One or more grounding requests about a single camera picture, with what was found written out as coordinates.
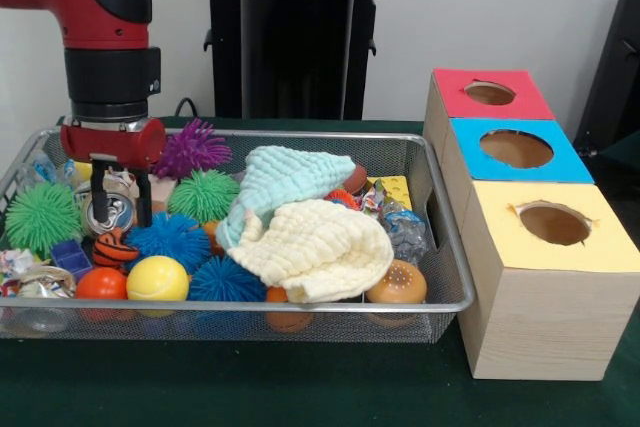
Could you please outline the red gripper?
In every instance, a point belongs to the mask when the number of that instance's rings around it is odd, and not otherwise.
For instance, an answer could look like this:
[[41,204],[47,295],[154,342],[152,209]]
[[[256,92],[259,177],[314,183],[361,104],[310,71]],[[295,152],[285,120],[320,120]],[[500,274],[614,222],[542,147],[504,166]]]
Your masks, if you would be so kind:
[[148,169],[156,163],[166,145],[163,123],[156,118],[142,118],[130,123],[79,123],[70,117],[60,128],[65,153],[80,162],[92,162],[90,178],[94,219],[108,219],[107,193],[104,190],[106,163],[134,170],[138,186],[137,221],[140,227],[152,224],[152,193]]

